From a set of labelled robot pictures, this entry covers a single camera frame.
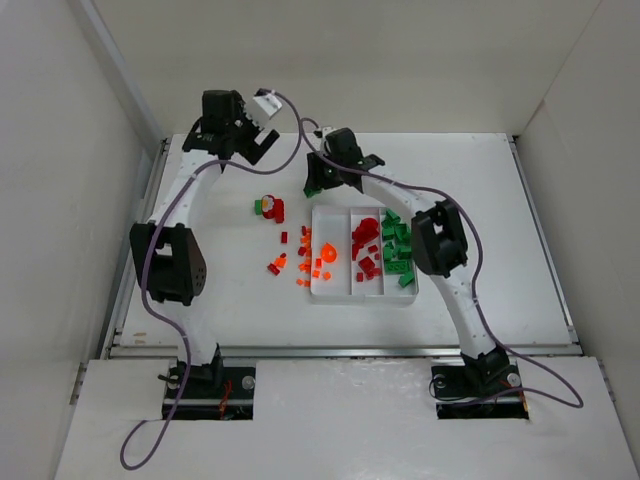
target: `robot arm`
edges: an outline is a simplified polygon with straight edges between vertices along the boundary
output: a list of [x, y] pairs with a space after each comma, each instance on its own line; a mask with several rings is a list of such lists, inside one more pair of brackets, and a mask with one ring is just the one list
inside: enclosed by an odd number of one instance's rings
[[411, 223], [413, 260], [434, 282], [451, 315], [470, 391], [475, 393], [473, 396], [483, 396], [502, 388], [500, 382], [510, 370], [509, 359], [487, 334], [476, 309], [472, 272], [467, 266], [468, 243], [458, 209], [449, 200], [437, 201], [394, 185], [394, 175], [385, 162], [376, 155], [363, 156], [351, 130], [324, 128], [315, 133], [321, 138], [320, 152], [335, 164], [371, 172], [391, 182], [340, 171], [312, 152], [307, 155], [305, 194], [312, 196], [322, 189], [347, 184]]
[[[138, 284], [142, 280], [144, 260], [155, 226], [185, 183], [204, 164], [218, 159], [229, 160], [235, 153], [251, 165], [258, 163], [280, 135], [271, 131], [260, 144], [256, 143], [256, 137], [281, 109], [278, 98], [263, 90], [246, 103], [235, 90], [204, 92], [202, 117], [196, 124], [200, 125], [200, 131], [193, 128], [187, 135], [178, 175], [169, 193], [147, 222], [134, 224], [129, 232]], [[202, 293], [207, 268], [191, 228], [202, 212], [209, 190], [223, 171], [224, 165], [218, 164], [199, 173], [163, 225], [147, 281], [153, 300], [189, 306], [193, 298]], [[170, 252], [164, 249], [165, 246], [170, 247]]]

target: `green lego brick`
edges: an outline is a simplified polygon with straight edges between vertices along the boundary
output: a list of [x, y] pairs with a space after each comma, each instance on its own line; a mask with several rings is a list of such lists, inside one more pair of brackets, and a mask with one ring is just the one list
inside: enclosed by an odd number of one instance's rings
[[415, 279], [416, 279], [416, 276], [413, 274], [413, 272], [407, 272], [398, 279], [398, 284], [402, 288], [405, 288], [410, 283], [413, 283]]
[[411, 258], [411, 247], [403, 245], [398, 248], [398, 258]]
[[318, 189], [318, 190], [312, 190], [312, 189], [310, 189], [310, 188], [305, 188], [305, 189], [303, 190], [303, 192], [304, 192], [304, 196], [305, 196], [305, 197], [307, 197], [307, 198], [311, 198], [311, 197], [313, 197], [313, 196], [315, 196], [315, 195], [318, 195], [320, 192], [322, 192], [322, 189], [320, 188], [320, 189]]
[[409, 230], [406, 223], [400, 223], [393, 228], [396, 242], [407, 244], [411, 241], [411, 230]]
[[382, 239], [383, 240], [391, 240], [393, 238], [394, 230], [393, 228], [383, 228], [382, 229]]
[[385, 262], [387, 260], [391, 260], [393, 258], [393, 250], [388, 247], [384, 247], [384, 249], [382, 250], [382, 258]]
[[390, 220], [391, 223], [395, 225], [400, 222], [400, 216], [390, 208], [387, 208], [385, 220]]
[[409, 262], [406, 260], [395, 260], [384, 262], [384, 273], [389, 275], [400, 275], [411, 269]]

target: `black mounting bracket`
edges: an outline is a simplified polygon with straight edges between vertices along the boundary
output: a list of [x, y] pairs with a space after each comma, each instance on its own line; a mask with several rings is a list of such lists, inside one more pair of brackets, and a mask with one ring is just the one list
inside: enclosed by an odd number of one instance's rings
[[[129, 242], [138, 285], [142, 283], [144, 261], [156, 230], [153, 223], [134, 223], [129, 231]], [[166, 245], [170, 253], [158, 253]], [[147, 291], [156, 302], [169, 300], [191, 305], [193, 297], [200, 295], [207, 279], [207, 265], [190, 228], [178, 224], [164, 227], [152, 254], [147, 279]]]
[[[256, 96], [261, 93], [267, 92], [259, 90]], [[244, 106], [245, 102], [236, 90], [205, 91], [200, 132], [190, 132], [182, 150], [206, 150], [221, 160], [229, 160], [234, 153], [239, 153], [251, 165], [257, 164], [280, 134], [272, 130], [258, 144], [256, 138], [261, 130], [246, 116]]]
[[[341, 167], [368, 172], [385, 162], [377, 155], [362, 155], [356, 136], [349, 128], [340, 128], [328, 133], [324, 137], [329, 160]], [[307, 182], [304, 192], [311, 197], [322, 190], [339, 187], [343, 183], [357, 188], [362, 193], [362, 174], [343, 172], [331, 165], [327, 165], [319, 155], [314, 152], [307, 154]]]
[[[159, 378], [167, 382], [165, 401], [162, 406], [166, 418], [178, 393], [184, 376], [184, 362], [169, 369], [168, 377]], [[174, 418], [177, 420], [250, 420], [253, 418], [253, 396], [255, 392], [256, 368], [224, 366], [220, 348], [211, 363], [191, 367], [182, 399]], [[226, 408], [220, 405], [226, 397]]]
[[427, 275], [448, 277], [451, 270], [467, 264], [468, 248], [460, 212], [451, 201], [436, 202], [411, 219], [413, 259]]

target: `orange block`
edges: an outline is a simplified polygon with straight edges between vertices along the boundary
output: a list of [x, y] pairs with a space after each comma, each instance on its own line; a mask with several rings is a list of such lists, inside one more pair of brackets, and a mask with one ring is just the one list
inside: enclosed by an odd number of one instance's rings
[[338, 251], [336, 247], [331, 245], [330, 243], [325, 243], [324, 247], [322, 247], [322, 259], [327, 263], [333, 263], [338, 258]]

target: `green block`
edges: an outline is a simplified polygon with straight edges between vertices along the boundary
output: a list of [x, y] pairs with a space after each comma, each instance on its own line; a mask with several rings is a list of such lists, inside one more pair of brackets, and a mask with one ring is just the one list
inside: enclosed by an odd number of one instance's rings
[[405, 288], [410, 283], [413, 283], [415, 279], [416, 279], [416, 276], [413, 274], [413, 272], [407, 272], [398, 279], [398, 284], [402, 288]]
[[411, 258], [411, 247], [408, 247], [406, 245], [399, 247], [398, 258], [403, 258], [403, 259]]
[[382, 238], [383, 240], [391, 240], [393, 238], [394, 230], [393, 228], [383, 228], [382, 229]]
[[410, 270], [409, 262], [406, 260], [395, 260], [384, 262], [384, 273], [389, 275], [401, 275]]
[[400, 215], [398, 215], [396, 212], [394, 212], [390, 208], [387, 208], [385, 220], [390, 220], [391, 224], [395, 225], [396, 223], [400, 222]]
[[304, 196], [305, 196], [305, 197], [307, 197], [307, 198], [311, 198], [311, 197], [313, 197], [314, 195], [317, 195], [317, 194], [319, 194], [320, 192], [322, 192], [322, 189], [320, 188], [320, 189], [318, 189], [318, 190], [311, 190], [310, 188], [305, 188], [305, 189], [303, 190], [303, 192], [304, 192]]

